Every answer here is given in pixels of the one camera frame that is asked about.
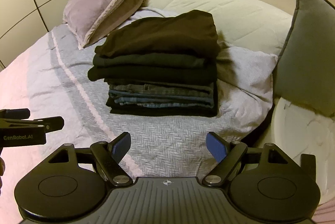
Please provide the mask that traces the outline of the person's left hand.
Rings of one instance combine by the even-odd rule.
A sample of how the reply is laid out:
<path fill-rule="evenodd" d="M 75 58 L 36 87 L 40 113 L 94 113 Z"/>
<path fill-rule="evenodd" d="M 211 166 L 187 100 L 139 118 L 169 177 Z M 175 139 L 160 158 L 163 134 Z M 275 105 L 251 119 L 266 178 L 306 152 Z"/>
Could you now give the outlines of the person's left hand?
<path fill-rule="evenodd" d="M 5 161 L 2 158 L 0 158 L 0 188 L 2 188 L 2 176 L 5 173 L 5 169 L 6 169 Z"/>

